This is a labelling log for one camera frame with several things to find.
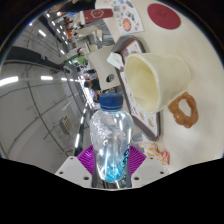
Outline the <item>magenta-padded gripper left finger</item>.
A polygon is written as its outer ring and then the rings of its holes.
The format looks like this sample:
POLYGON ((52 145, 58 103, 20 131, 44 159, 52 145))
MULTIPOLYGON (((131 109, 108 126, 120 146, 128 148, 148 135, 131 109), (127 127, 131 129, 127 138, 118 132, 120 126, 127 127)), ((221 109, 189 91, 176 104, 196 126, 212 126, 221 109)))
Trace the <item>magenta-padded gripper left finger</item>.
POLYGON ((55 175, 79 186, 91 186, 94 170, 93 147, 89 146, 77 156, 69 156, 55 175))

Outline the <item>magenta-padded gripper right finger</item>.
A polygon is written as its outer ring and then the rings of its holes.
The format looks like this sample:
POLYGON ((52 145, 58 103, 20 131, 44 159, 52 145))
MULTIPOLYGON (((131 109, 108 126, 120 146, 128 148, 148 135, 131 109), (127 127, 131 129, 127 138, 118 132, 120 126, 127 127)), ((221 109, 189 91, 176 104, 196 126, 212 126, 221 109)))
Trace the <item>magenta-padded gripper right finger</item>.
POLYGON ((145 186, 168 175, 154 157, 147 157, 134 146, 130 147, 128 171, 132 186, 145 186))

